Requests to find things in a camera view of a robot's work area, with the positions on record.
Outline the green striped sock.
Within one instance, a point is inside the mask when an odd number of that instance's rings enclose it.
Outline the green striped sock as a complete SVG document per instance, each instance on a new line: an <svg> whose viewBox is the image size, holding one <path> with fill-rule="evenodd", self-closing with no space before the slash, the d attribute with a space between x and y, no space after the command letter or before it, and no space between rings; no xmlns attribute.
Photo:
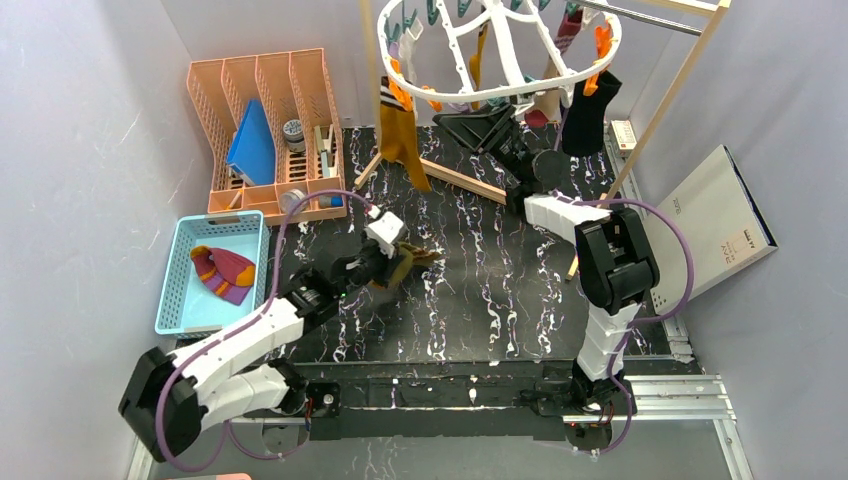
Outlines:
<svg viewBox="0 0 848 480"><path fill-rule="evenodd" d="M414 268L430 268L441 257L442 254L438 251L400 242L397 255L390 261L388 271L372 280L369 285L380 289L394 289L412 273Z"/></svg>

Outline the orange striped-cuff sock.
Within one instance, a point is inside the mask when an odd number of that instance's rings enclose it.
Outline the orange striped-cuff sock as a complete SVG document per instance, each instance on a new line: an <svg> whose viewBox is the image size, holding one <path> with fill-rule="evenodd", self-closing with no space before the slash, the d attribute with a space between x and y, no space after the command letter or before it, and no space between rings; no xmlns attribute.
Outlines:
<svg viewBox="0 0 848 480"><path fill-rule="evenodd" d="M388 76L380 79L379 151L390 162L400 162L421 192L432 190L418 151L416 115L411 96Z"/></svg>

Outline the purple striped sock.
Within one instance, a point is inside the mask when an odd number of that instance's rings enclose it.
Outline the purple striped sock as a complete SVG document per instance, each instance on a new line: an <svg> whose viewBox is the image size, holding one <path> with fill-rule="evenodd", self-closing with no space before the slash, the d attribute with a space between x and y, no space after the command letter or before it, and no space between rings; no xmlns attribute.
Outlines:
<svg viewBox="0 0 848 480"><path fill-rule="evenodd" d="M200 282L232 305L240 306L255 284L255 263L233 251L200 245L189 257Z"/></svg>

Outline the white sock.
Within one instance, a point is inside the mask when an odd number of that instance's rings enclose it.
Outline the white sock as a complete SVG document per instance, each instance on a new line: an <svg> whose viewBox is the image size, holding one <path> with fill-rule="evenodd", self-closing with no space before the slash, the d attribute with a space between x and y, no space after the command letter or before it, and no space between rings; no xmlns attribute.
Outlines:
<svg viewBox="0 0 848 480"><path fill-rule="evenodd" d="M398 59L404 65L404 78L411 84L417 84L417 74L414 66L414 54L416 43L423 33L424 26L419 19L412 21L411 25L401 34L398 41Z"/></svg>

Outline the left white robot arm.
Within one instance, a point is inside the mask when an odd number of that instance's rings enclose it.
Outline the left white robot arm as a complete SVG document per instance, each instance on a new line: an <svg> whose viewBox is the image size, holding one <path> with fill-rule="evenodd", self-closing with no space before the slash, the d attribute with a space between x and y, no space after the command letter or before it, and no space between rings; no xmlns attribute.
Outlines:
<svg viewBox="0 0 848 480"><path fill-rule="evenodd" d="M143 353L119 414L155 461L176 463L204 430L304 398L307 383L291 368L252 362L335 317L347 294L399 283L413 264L409 248L397 246L387 256L367 240L354 255L301 266L268 302L230 326L171 352L154 347Z"/></svg>

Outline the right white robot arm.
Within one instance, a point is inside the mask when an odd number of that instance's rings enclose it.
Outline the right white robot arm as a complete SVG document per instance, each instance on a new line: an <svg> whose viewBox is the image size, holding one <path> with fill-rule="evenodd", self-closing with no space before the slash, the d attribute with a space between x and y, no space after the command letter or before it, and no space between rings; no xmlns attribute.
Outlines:
<svg viewBox="0 0 848 480"><path fill-rule="evenodd" d="M567 409L633 413L626 386L623 350L632 322L660 271L638 213L627 207L603 209L558 195L569 162L556 149L529 146L506 104L466 113L440 113L433 120L458 145L488 155L516 179L506 205L525 223L570 243L578 260L580 287L589 302L582 346L571 380L553 391L526 393L538 406L559 402Z"/></svg>

